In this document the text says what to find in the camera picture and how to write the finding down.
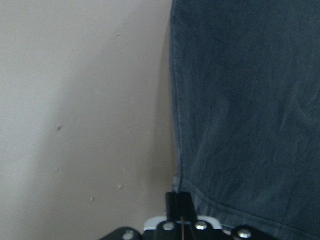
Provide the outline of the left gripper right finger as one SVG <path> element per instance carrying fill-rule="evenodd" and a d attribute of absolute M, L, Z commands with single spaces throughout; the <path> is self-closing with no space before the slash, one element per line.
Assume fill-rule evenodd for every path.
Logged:
<path fill-rule="evenodd" d="M 189 192 L 178 193 L 178 206 L 180 216 L 184 221 L 195 222 L 197 220 L 193 199 Z"/>

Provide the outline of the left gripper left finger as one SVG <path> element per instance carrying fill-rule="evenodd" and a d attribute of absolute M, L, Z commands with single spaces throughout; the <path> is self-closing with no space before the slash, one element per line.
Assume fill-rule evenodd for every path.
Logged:
<path fill-rule="evenodd" d="M 167 192 L 165 194 L 166 217 L 168 220 L 179 220 L 178 195 L 176 192 Z"/>

